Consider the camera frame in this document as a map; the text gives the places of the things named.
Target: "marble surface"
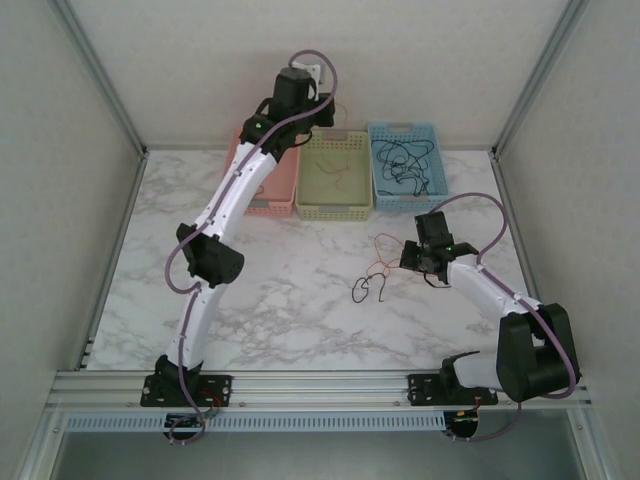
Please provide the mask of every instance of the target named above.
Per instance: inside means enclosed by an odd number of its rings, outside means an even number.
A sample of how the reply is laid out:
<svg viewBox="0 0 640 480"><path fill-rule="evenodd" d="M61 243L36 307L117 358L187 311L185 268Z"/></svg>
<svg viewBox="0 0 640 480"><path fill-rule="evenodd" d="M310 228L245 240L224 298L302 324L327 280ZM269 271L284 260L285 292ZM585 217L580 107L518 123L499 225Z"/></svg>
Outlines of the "marble surface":
<svg viewBox="0 0 640 480"><path fill-rule="evenodd" d="M485 152L444 152L444 159L453 193L497 195ZM224 160L215 151L151 153L88 369L151 370L164 353L185 301L164 283L165 259L177 225L191 222L215 191ZM499 212L484 200L459 200L445 211L456 240L478 248L500 227ZM394 270L382 303L380 277L364 302L352 301L352 285L377 260L373 238L416 240L414 215L374 211L365 223L245 217L234 243L245 268L220 302L204 368L437 368L452 354L495 350L493 322L454 289L432 289L413 272ZM386 260L399 257L393 240L380 245ZM485 258L524 291L509 234ZM172 271L187 284L182 258Z"/></svg>

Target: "green basket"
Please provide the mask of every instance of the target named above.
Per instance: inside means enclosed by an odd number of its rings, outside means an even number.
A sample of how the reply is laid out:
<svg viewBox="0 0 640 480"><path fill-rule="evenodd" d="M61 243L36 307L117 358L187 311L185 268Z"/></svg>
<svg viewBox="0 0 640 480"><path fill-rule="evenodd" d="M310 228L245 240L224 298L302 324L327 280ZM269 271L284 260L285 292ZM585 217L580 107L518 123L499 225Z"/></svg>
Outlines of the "green basket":
<svg viewBox="0 0 640 480"><path fill-rule="evenodd" d="M300 151L296 190L300 218L364 222L372 207L369 134L314 130Z"/></svg>

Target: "black cable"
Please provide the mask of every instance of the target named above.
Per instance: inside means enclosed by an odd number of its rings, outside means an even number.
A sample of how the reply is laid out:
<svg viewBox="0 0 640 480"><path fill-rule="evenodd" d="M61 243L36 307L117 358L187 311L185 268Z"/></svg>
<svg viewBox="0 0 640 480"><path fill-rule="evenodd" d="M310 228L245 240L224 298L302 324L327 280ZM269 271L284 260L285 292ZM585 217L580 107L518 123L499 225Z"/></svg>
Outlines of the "black cable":
<svg viewBox="0 0 640 480"><path fill-rule="evenodd" d="M451 285L434 285L427 278L427 272L424 272L423 277L424 277L424 281L427 282L429 284L429 286L431 286L431 288L451 288Z"/></svg>
<svg viewBox="0 0 640 480"><path fill-rule="evenodd" d="M413 196L415 197L428 193L428 156L435 148L431 140L411 142L374 140L371 143L372 147L376 143L383 144L376 153L376 160L382 163L383 179L395 180L398 185L402 185L406 181L413 182ZM386 190L378 190L378 192L385 195L393 195Z"/></svg>
<svg viewBox="0 0 640 480"><path fill-rule="evenodd" d="M306 145L307 143L309 143L311 141L312 138L313 138L313 132L311 130L309 130L309 136L307 138L305 138L304 141L302 141L300 143L296 143L291 148L296 148L296 147L301 147L303 145Z"/></svg>
<svg viewBox="0 0 640 480"><path fill-rule="evenodd" d="M351 300L353 300L354 303L362 303L364 302L364 299L369 296L369 280L371 280L376 275L380 275L382 277L382 287L380 287L380 292L378 293L378 302L384 301L382 300L382 291L384 290L384 286L387 283L387 277L385 277L382 273L377 272L369 275L368 277L360 277L358 280L356 280L356 283L353 284L353 287L351 287ZM366 293L360 300L356 300L356 288L358 287L358 282L360 281L362 281L362 283L360 284L360 288L362 290L365 290Z"/></svg>

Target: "white wall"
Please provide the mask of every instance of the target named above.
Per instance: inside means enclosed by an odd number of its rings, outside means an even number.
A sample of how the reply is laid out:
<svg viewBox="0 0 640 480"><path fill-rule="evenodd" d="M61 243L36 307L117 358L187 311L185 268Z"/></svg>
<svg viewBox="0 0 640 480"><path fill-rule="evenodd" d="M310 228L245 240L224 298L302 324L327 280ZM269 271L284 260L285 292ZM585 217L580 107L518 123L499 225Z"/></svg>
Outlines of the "white wall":
<svg viewBox="0 0 640 480"><path fill-rule="evenodd" d="M73 366L137 166L44 0L0 1L0 477Z"/></svg>
<svg viewBox="0 0 640 480"><path fill-rule="evenodd" d="M71 4L148 145L228 142L289 56L316 48L348 126L426 120L445 145L489 146L566 0Z"/></svg>
<svg viewBox="0 0 640 480"><path fill-rule="evenodd" d="M640 478L640 2L590 2L501 159L543 297L571 316L605 433Z"/></svg>

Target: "purple cable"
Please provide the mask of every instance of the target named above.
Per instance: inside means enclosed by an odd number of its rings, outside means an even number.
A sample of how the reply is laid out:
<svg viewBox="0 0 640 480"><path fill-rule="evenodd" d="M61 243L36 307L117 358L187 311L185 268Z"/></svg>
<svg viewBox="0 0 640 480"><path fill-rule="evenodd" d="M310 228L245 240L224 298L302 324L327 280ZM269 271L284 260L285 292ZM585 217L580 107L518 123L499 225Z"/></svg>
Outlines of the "purple cable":
<svg viewBox="0 0 640 480"><path fill-rule="evenodd" d="M500 209L500 213L502 214L502 228L500 228L500 232L486 247L484 247L482 250L480 250L478 252L478 257L476 259L476 264L477 265L481 265L482 257L484 256L484 254L487 253L490 249L492 249L500 241L500 239L503 237L504 233L507 230L507 211L505 210L504 206L495 197L493 197L491 195L488 195L486 193L481 193L481 192L469 192L469 193L461 193L459 195L454 195L453 197L451 197L451 198L445 200L444 202L441 202L438 205L436 205L435 207L433 207L429 211L429 213L435 212L436 210L440 210L445 205L447 205L447 204L449 204L449 203L451 203L451 202L453 202L455 200L458 200L460 198L465 198L465 197L481 197L481 198L486 198L487 200L491 200ZM507 295L515 298L516 292L511 290L507 285L505 285L500 279L498 279L495 275L493 275L491 272L489 272L485 267L482 268L481 272L489 280L491 280L495 285L497 285L498 288L500 288L502 291L504 291ZM531 315L533 315L533 318L536 319L536 321L538 322L538 324L540 325L542 330L544 330L544 333L547 335L547 337L549 338L549 341L551 341L551 344L554 346L554 348L558 352L558 355L560 356L560 359L562 360L562 363L564 364L565 368L567 369L567 373L569 374L569 386L567 387L567 389L564 392L561 392L561 393L550 393L550 394L542 395L542 396L544 398L551 398L551 399L567 398L568 396L570 396L573 393L573 391L576 388L576 373L575 373L575 370L573 369L573 365L571 364L571 360L569 359L569 356L567 355L567 352L565 352L564 348L562 348L562 345L560 345L560 342L558 341L558 338L555 336L555 334L553 333L551 328L549 328L549 326L544 321L542 316L540 316L540 314L531 305L529 305L529 303L524 301L522 298L518 298L517 302L520 305L522 305ZM521 404L518 403L518 412L517 412L515 418L513 419L513 421L508 426L506 426L502 430L499 430L499 431L497 431L495 433L492 433L490 435L484 435L482 437L470 438L467 441L469 441L469 442L482 442L482 441L485 441L485 440L492 440L492 439L494 439L496 437L499 437L500 435L504 435L505 433L510 432L511 429L513 429L513 427L516 425L516 423L520 419L520 414L521 414Z"/></svg>
<svg viewBox="0 0 640 480"><path fill-rule="evenodd" d="M320 112L325 107L327 107L335 97L336 91L338 89L338 73L336 72L336 68L334 67L333 63L331 63L331 60L329 60L329 58L326 55L324 55L321 52L318 52L317 50L310 50L310 49L300 50L299 52L296 52L291 56L291 58L289 59L289 66L292 65L295 59L297 59L302 55L315 55L316 57L319 57L320 59L324 60L324 62L327 64L327 67L329 67L329 70L331 71L331 76L333 77L333 85L331 86L331 92L329 93L329 96L324 100L324 102L312 108L308 112L292 115L291 117L285 118L284 120L281 120L280 122L276 123L273 127L271 127L267 131L267 133L265 133L263 137L258 141L258 143L256 143L253 146L253 148L249 151L249 153L247 153L247 155L240 161L240 164L238 165L237 170L241 170L246 165L246 163L251 159L251 157L260 149L260 147L262 147L262 145L264 145L264 143L271 137L271 135L273 135L279 128L282 128L283 126L291 122L297 122L298 120L302 120L303 118L307 118L312 115L315 115L316 113ZM184 315L184 323L182 324L182 329L180 331L180 340L178 341L178 378L180 381L180 388L182 389L182 393L187 399L187 402L189 403L189 405L191 405L191 407L195 410L196 412L195 415L200 418L202 428L193 437L187 440L182 440L181 445L187 445L189 443L195 442L202 436L202 434L206 429L206 425L205 425L206 418L204 417L204 414L202 413L202 411L198 408L198 405L196 404L196 402L193 400L193 397L191 397L191 394L189 393L189 390L187 389L186 383L184 381L184 372L182 371L182 367L183 367L182 354L184 350L184 340L186 338L187 326L189 325L189 319L191 318L191 310L193 308L193 305L195 304L198 294L201 291L201 288L200 288L200 282L195 282L193 285L187 288L180 288L176 286L173 283L173 280L171 280L171 264L173 263L173 260L176 258L178 253L182 251L184 247L187 246L191 240L197 237L210 224L213 223L213 218L218 212L218 209L220 208L222 201L224 200L225 196L229 192L229 189L231 188L235 180L236 180L236 175L231 176L229 181L222 187L222 192L220 193L218 200L216 200L216 203L213 206L211 213L207 216L206 220L202 222L202 225L200 225L193 233L191 233L184 240L182 240L171 251L171 253L169 254L169 257L167 258L167 262L165 263L165 266L164 266L164 279L167 282L167 285L169 286L169 288L173 292L181 295L187 295L197 290L196 293L194 293L194 295L191 297L191 300L189 301L189 305L187 306L187 311L185 312L185 315ZM176 428L176 426L181 422L185 421L186 419L192 418L192 417L193 415L186 415L184 417L179 418L171 425L171 428L169 429L169 441L171 443L174 442L173 431Z"/></svg>

